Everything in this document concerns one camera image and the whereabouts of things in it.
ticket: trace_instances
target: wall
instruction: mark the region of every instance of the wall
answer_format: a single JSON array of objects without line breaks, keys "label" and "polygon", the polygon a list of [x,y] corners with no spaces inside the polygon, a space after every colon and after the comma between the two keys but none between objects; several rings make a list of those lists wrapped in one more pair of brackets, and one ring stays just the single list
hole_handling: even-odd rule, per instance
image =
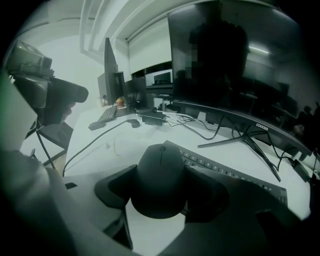
[{"label": "wall", "polygon": [[114,42],[111,42],[111,46],[118,65],[118,71],[123,72],[125,82],[130,81],[132,77],[130,73],[128,42],[125,39],[116,39]]},{"label": "wall", "polygon": [[[75,127],[82,112],[96,106],[96,98],[99,96],[97,77],[104,73],[103,65],[80,53],[79,41],[79,35],[72,35],[36,46],[44,55],[52,58],[51,68],[57,78],[86,87],[89,91],[88,99],[84,103],[77,103],[72,108],[72,114],[65,121],[72,128]],[[50,141],[42,139],[51,157],[63,150]],[[21,152],[29,155],[33,148],[41,162],[48,160],[36,134],[24,141]]]},{"label": "wall", "polygon": [[147,67],[171,61],[168,19],[151,25],[129,42],[131,74]]}]

